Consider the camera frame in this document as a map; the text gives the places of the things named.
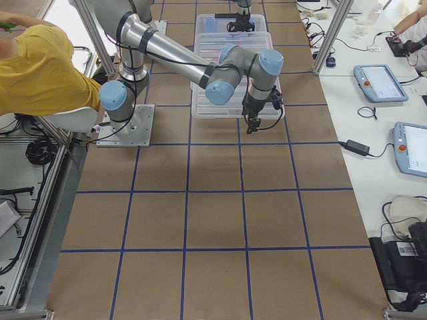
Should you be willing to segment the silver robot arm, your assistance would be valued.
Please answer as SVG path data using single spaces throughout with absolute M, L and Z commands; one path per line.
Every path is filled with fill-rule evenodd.
M 276 83 L 284 58 L 252 51 L 212 35 L 211 59 L 155 30 L 153 1 L 95 1 L 96 23 L 123 55 L 119 78 L 142 85 L 148 103 L 189 107 L 196 119 L 240 118 L 250 132 L 272 128 L 284 116 Z
M 227 24 L 227 31 L 230 33 L 255 31 L 255 24 L 250 21 L 252 2 L 248 0 L 237 0 L 236 2 L 238 5 L 236 20 Z

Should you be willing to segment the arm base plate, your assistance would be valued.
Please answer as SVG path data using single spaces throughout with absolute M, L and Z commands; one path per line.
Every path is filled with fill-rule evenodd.
M 149 147 L 155 105 L 137 104 L 130 122 L 122 124 L 111 122 L 107 112 L 104 112 L 103 122 L 109 124 L 99 130 L 98 147 Z
M 161 34 L 165 35 L 167 30 L 167 21 L 164 20 L 152 20 L 148 23 L 150 27 L 157 30 Z

